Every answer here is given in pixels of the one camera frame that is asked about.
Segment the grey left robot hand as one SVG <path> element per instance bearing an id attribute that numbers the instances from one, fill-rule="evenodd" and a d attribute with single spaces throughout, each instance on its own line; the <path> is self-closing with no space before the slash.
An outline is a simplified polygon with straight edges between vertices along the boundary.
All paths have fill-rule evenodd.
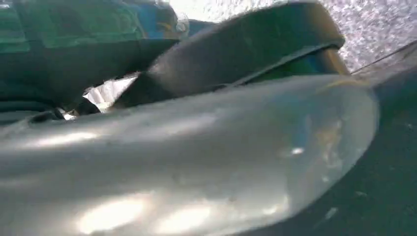
<path id="1" fill-rule="evenodd" d="M 97 113 L 87 89 L 132 74 L 114 108 L 292 75 L 347 75 L 344 41 L 316 1 L 211 23 L 180 19 L 160 0 L 3 0 L 0 111 Z"/>

